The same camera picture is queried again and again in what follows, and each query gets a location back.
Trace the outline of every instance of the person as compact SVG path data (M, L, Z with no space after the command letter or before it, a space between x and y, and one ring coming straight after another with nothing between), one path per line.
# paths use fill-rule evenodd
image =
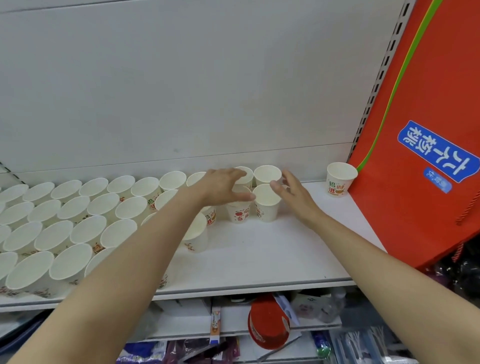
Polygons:
M252 201L234 193L236 169L209 170L182 188L68 295L9 364L113 363L204 206ZM288 170L272 189L316 232L422 364L476 363L480 310L326 215Z

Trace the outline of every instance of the green strap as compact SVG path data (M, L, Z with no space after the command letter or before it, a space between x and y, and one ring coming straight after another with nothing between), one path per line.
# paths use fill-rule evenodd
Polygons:
M387 117L388 111L390 110L390 106L392 105L393 97L395 96L396 89L398 88L398 85L400 84L400 81L402 80L403 74L405 73L405 70L407 69L408 64L410 63L410 60L412 59L413 53L415 53L415 50L417 49L418 44L420 43L420 40L425 33L425 30L428 27L428 24L430 24L430 20L432 20L433 16L435 15L435 12L437 11L438 7L442 3L443 0L432 0L432 3L430 4L430 7L428 8L425 16L423 17L423 20L420 24L420 27L417 30L417 33L415 34L415 37L413 38L412 44L410 45L410 48L408 49L408 53L405 56L405 60L403 61L402 68L400 69L400 72L398 73L398 76L395 81L395 85L393 86L392 93L390 94L390 98L388 100L387 107L385 109L384 117L382 119L382 122L380 123L380 128L378 128L378 133L375 136L375 139L372 143L372 146L370 147L370 150L368 151L367 155L363 159L363 161L359 164L357 167L357 170L360 172L362 168L365 166L367 163L368 159L370 158L370 155L372 154L373 148L375 148L375 145L377 144L378 137L380 136L380 132L382 131L382 128L384 126L385 119Z

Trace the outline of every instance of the left hand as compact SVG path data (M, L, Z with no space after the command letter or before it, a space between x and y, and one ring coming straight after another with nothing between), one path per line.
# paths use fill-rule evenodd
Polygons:
M220 206L236 201L253 201L255 195L250 192L236 193L232 188L240 177L247 174L244 170L228 168L208 170L193 186L188 187L202 199L203 206Z

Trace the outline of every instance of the small blue label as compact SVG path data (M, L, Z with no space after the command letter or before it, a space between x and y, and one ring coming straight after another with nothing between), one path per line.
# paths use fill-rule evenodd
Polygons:
M435 186L440 188L446 194L449 193L450 190L452 189L452 184L447 179L443 178L440 174L438 174L433 169L431 169L430 167L427 167L423 171L423 175L427 177L430 181L432 181Z
M457 183L480 170L480 158L410 120L398 141Z

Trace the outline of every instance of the shelf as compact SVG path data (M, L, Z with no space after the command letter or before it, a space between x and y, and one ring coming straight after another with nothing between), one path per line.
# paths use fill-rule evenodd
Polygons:
M325 182L304 186L327 214L384 250L351 196L330 197ZM195 254L179 247L169 267L172 283L153 300L355 284L325 243L285 206L271 223L251 214L245 223L232 224L221 219L222 207L218 215L219 221L208 228L209 249ZM0 312L53 308L62 299L0 296Z
M235 363L256 363L255 353L266 352L255 344L250 336L239 337L240 357ZM317 349L308 332L304 332L300 338L284 347L282 350L270 355L262 363L281 362L321 362L317 357Z
M247 327L250 305L224 305L221 308L222 321L221 336L249 335ZM292 331L320 331L342 326L340 318L326 324L318 319L299 317L300 326L291 328ZM150 340L179 340L210 337L210 315L173 317L160 314L157 330Z

